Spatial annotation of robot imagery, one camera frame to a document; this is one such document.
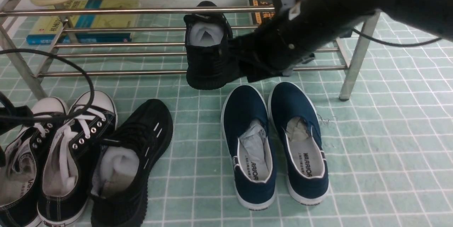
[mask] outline black knit sneaker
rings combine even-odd
[[[83,108],[89,97],[90,92],[84,93],[69,112]],[[92,106],[58,129],[42,174],[38,200],[38,213],[45,225],[68,226],[82,215],[88,202],[90,177],[101,152],[97,141],[112,134],[117,123],[113,101],[96,90]]]
[[[148,100],[112,135],[92,175],[94,227],[139,227],[148,206],[151,168],[170,144],[173,122],[162,101]]]
[[[198,6],[215,6],[202,1]],[[238,61],[228,50],[233,38],[231,26],[223,14],[203,13],[184,16],[188,84],[198,90],[218,89],[240,77]]]
[[[44,98],[31,109],[34,117],[66,114],[58,98]],[[0,168],[0,226],[36,227],[41,223],[36,204],[41,193],[41,176],[52,139],[63,124],[35,123],[22,127],[5,149],[6,165]]]

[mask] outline tiled floor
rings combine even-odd
[[[229,14],[232,25],[247,25],[246,14]],[[24,42],[29,18],[14,42]],[[145,15],[142,26],[182,26],[182,15]],[[136,35],[136,41],[182,42],[184,32]],[[381,17],[376,37],[396,42],[430,36]],[[348,51],[356,37],[346,40]],[[154,47],[149,51],[182,51]],[[89,49],[87,51],[118,51]],[[139,51],[121,49],[120,51]],[[41,58],[25,55],[32,69]],[[149,179],[146,227],[448,227],[453,222],[453,44],[414,49],[372,43],[350,101],[340,102],[343,72],[304,72],[252,84],[263,95],[280,80],[292,81],[310,96],[319,113],[331,191],[319,206],[297,204],[285,185],[285,158],[278,145],[278,198],[266,211],[248,211],[236,200],[228,150],[220,135],[220,108],[230,91],[197,91],[184,76],[93,78],[118,108],[120,123],[148,98],[160,98],[172,111],[171,147]],[[87,70],[181,69],[183,57],[78,59]],[[318,54],[317,64],[339,64],[334,54]],[[51,70],[70,70],[55,61]],[[15,104],[35,99],[4,56],[0,90]],[[45,78],[49,95],[68,104],[88,90],[82,78]],[[16,134],[2,137],[5,146]],[[76,224],[90,225],[90,207]]]

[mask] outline sneaker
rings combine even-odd
[[[202,1],[198,6],[216,6]],[[214,90],[240,77],[238,63],[231,58],[228,39],[231,26],[223,14],[203,13],[184,16],[186,23],[188,84],[197,90]]]
[[[148,177],[170,145],[173,122],[162,101],[148,100],[112,135],[92,176],[94,227],[139,227],[148,206]]]
[[[239,203],[250,210],[268,208],[275,199],[277,168],[264,99],[254,87],[241,85],[226,98],[220,118]]]
[[[329,179],[313,103],[297,85],[282,82],[271,91],[268,109],[285,149],[290,195],[304,205],[321,203]]]
[[[61,116],[66,104],[58,98],[44,98],[31,109],[34,117]],[[35,123],[22,127],[5,149],[6,166],[0,168],[0,226],[35,227],[41,223],[36,210],[41,193],[41,175],[50,144],[59,123]]]
[[[90,92],[84,93],[69,112],[83,108],[89,97]],[[44,224],[66,226],[84,212],[90,176],[100,154],[97,139],[114,132],[117,122],[112,99],[96,90],[86,113],[66,120],[58,129],[44,167],[38,201],[38,213]]]

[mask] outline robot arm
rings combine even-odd
[[[374,15],[453,40],[453,0],[273,0],[276,16],[254,32],[233,40],[240,69],[250,82],[281,76],[325,44]]]

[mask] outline black cable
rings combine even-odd
[[[356,30],[356,29],[352,29],[352,31],[355,32],[355,33],[357,33],[358,35],[360,35],[360,36],[362,36],[362,37],[368,39],[368,40],[371,40],[371,41],[373,41],[373,42],[382,44],[382,45],[384,45],[384,46],[394,46],[394,47],[418,47],[418,46],[425,46],[425,45],[429,45],[429,44],[432,44],[432,43],[436,43],[436,42],[442,40],[442,38],[438,37],[438,38],[431,39],[431,40],[428,40],[428,41],[425,41],[425,42],[420,42],[420,43],[413,43],[413,44],[397,44],[397,43],[385,42],[385,41],[376,39],[376,38],[374,38],[374,37],[365,35],[364,33],[361,33],[360,31],[358,31],[358,30]]]
[[[44,55],[52,59],[58,59],[61,62],[64,62],[68,64],[69,66],[73,67],[77,71],[81,72],[81,74],[85,77],[86,82],[88,82],[88,86],[90,88],[90,98],[88,99],[88,102],[86,105],[75,111],[74,113],[71,114],[66,114],[66,115],[61,115],[61,116],[55,116],[55,117],[17,117],[17,116],[5,116],[2,115],[0,116],[0,121],[3,122],[9,122],[9,123],[25,123],[25,122],[34,122],[34,123],[41,123],[41,122],[59,122],[63,121],[65,119],[72,119],[74,117],[77,117],[81,114],[83,114],[89,107],[91,107],[93,100],[94,100],[94,86],[93,82],[91,81],[91,78],[89,75],[79,66],[75,65],[73,62],[68,61],[67,59],[63,59],[61,57],[56,56],[55,54],[51,54],[45,51],[40,51],[40,50],[34,50],[34,49],[8,49],[8,50],[2,50],[0,51],[0,55],[3,54],[9,54],[9,53],[31,53],[31,54],[38,54],[38,55]]]

